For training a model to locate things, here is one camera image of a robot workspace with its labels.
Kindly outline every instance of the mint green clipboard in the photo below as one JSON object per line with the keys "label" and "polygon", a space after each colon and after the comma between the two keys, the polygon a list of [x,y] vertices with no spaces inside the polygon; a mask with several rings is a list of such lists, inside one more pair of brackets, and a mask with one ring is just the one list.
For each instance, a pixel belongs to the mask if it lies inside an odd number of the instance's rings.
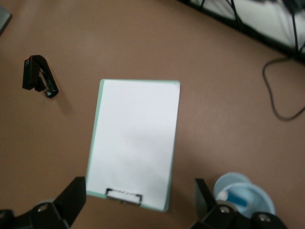
{"label": "mint green clipboard", "polygon": [[179,95],[178,81],[101,80],[88,195],[167,211]]}

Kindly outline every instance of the brown desk surface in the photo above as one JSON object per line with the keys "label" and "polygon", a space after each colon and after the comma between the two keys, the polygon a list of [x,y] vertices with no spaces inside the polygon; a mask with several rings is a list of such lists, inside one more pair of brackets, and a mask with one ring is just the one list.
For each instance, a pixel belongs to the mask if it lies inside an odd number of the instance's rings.
{"label": "brown desk surface", "polygon": [[[88,196],[74,229],[180,228],[195,221],[193,183],[238,171],[272,197],[291,229],[305,227],[305,114],[272,113],[263,44],[177,1],[11,1],[0,36],[0,209],[24,213],[85,176],[102,78],[179,80],[170,208]],[[23,62],[44,56],[60,93],[21,88]],[[305,105],[305,67],[267,70],[278,110]]]}

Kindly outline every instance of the white paper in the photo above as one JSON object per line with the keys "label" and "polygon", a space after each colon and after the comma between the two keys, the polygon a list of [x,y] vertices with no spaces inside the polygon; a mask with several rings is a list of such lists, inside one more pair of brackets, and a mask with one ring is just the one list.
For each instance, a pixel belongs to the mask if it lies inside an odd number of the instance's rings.
{"label": "white paper", "polygon": [[178,81],[104,80],[87,191],[135,193],[145,207],[164,210],[179,94]]}

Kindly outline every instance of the cord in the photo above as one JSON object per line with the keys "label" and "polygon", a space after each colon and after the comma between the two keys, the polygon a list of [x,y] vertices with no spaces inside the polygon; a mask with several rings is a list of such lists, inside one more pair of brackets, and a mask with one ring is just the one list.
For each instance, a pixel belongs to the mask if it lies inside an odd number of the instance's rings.
{"label": "cord", "polygon": [[276,110],[276,108],[275,108],[273,93],[272,93],[270,84],[269,84],[269,82],[267,80],[265,71],[266,71],[266,67],[271,65],[271,64],[275,64],[275,63],[279,63],[279,62],[285,62],[285,61],[288,61],[288,60],[292,59],[293,57],[297,56],[302,51],[302,49],[305,47],[305,42],[304,42],[304,44],[301,46],[300,50],[298,48],[298,40],[297,40],[297,33],[296,33],[296,26],[295,26],[295,15],[294,14],[292,15],[292,22],[293,22],[294,35],[295,35],[295,54],[292,55],[292,56],[287,56],[287,57],[284,57],[284,58],[279,58],[279,59],[271,60],[271,61],[267,62],[264,65],[264,67],[263,67],[263,79],[264,79],[264,82],[265,82],[265,84],[267,86],[267,89],[268,89],[268,93],[269,93],[269,96],[270,96],[271,107],[272,107],[273,113],[275,114],[275,116],[278,119],[280,119],[282,121],[292,121],[292,120],[294,120],[301,113],[303,113],[305,111],[305,107],[303,107],[299,112],[297,112],[295,115],[293,115],[291,117],[284,117],[284,116],[280,115],[278,113],[278,111]]}
{"label": "cord", "polygon": [[231,8],[233,9],[234,16],[235,16],[235,20],[236,20],[236,22],[237,22],[238,29],[239,29],[239,31],[242,31],[241,20],[240,20],[240,17],[238,16],[238,14],[237,14],[234,0],[231,0],[231,2],[229,2],[229,0],[225,0],[225,1],[226,1],[226,2],[231,6]]}

